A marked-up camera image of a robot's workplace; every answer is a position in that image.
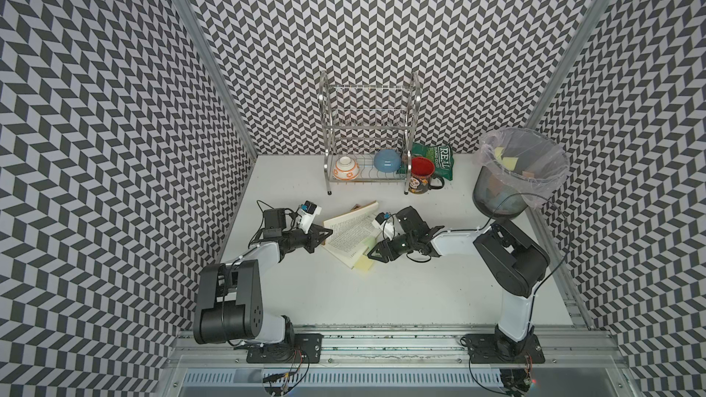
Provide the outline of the brown paperback book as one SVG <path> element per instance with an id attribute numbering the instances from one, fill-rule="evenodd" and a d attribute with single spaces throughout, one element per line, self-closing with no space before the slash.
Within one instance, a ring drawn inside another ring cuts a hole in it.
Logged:
<path id="1" fill-rule="evenodd" d="M 379 202 L 374 201 L 325 220 L 324 227 L 333 231 L 323 243 L 325 250 L 348 268 L 354 268 L 378 242 L 381 230 L 374 223 L 379 209 Z"/>

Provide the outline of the yellow sticky note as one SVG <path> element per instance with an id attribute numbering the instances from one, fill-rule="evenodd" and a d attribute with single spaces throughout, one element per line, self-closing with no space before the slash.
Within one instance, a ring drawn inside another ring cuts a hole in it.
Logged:
<path id="1" fill-rule="evenodd" d="M 373 259 L 369 259 L 367 255 L 362 255 L 354 265 L 354 269 L 361 272 L 369 272 L 375 265 Z"/>

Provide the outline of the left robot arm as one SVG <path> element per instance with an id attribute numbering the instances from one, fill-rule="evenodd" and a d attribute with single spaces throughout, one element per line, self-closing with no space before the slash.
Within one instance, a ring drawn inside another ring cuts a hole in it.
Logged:
<path id="1" fill-rule="evenodd" d="M 202 270 L 192 325 L 198 344 L 243 342 L 247 347 L 294 350 L 290 319 L 265 311 L 261 274 L 297 249 L 314 253 L 333 234 L 314 223 L 321 211 L 310 201 L 296 211 L 264 210 L 244 255 Z"/>

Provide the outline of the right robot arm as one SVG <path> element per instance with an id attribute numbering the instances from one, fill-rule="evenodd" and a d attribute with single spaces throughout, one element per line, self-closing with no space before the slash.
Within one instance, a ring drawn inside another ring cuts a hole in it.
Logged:
<path id="1" fill-rule="evenodd" d="M 389 263 L 413 253 L 428 260 L 479 255 L 503 290 L 500 318 L 490 339 L 492 349 L 501 358 L 510 358 L 536 341 L 534 302 L 551 259 L 514 222 L 501 219 L 478 228 L 446 230 L 428 226 L 415 208 L 407 207 L 396 215 L 379 213 L 371 225 L 382 233 L 382 240 L 369 251 L 373 261 Z"/>

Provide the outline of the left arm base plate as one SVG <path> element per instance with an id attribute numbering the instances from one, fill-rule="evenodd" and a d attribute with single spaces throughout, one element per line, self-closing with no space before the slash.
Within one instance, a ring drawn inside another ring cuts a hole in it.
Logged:
<path id="1" fill-rule="evenodd" d="M 318 364 L 321 358 L 324 336 L 308 333 L 286 337 L 277 344 L 257 344 L 247 351 L 248 364 Z"/>

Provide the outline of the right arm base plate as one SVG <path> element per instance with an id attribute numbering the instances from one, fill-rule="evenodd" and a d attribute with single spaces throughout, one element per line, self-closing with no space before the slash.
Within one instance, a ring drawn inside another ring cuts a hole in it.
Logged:
<path id="1" fill-rule="evenodd" d="M 539 338 L 529 333 L 515 342 L 502 333 L 468 334 L 461 338 L 472 364 L 544 364 L 546 358 Z"/>

